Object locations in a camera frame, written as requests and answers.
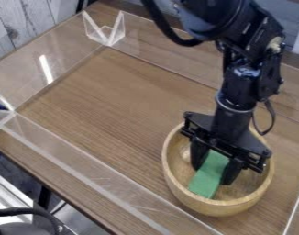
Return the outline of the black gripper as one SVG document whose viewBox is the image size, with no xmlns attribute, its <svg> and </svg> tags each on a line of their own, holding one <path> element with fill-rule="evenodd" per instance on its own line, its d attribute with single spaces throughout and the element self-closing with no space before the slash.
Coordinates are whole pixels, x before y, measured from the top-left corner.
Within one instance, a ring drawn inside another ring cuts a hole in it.
<svg viewBox="0 0 299 235">
<path fill-rule="evenodd" d="M 202 168 L 210 151 L 225 155 L 230 163 L 222 175 L 222 184 L 232 185 L 242 170 L 262 173 L 273 151 L 250 130 L 257 100 L 242 101 L 224 92 L 216 96 L 217 111 L 208 115 L 188 111 L 181 133 L 190 141 L 192 165 Z"/>
</svg>

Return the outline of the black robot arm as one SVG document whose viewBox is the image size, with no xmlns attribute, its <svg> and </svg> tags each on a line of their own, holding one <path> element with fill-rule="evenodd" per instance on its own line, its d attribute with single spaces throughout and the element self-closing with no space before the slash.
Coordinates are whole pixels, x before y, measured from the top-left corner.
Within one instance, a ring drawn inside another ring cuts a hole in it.
<svg viewBox="0 0 299 235">
<path fill-rule="evenodd" d="M 284 84 L 285 29 L 256 0 L 174 0 L 184 29 L 176 33 L 155 0 L 142 4 L 165 36 L 178 45 L 194 47 L 206 41 L 224 53 L 224 84 L 217 92 L 213 116 L 188 111 L 181 132 L 190 139 L 192 165 L 201 168 L 212 151 L 229 158 L 221 183 L 230 185 L 248 169 L 262 173 L 273 152 L 260 137 L 254 117 L 260 103 L 272 105 Z"/>
</svg>

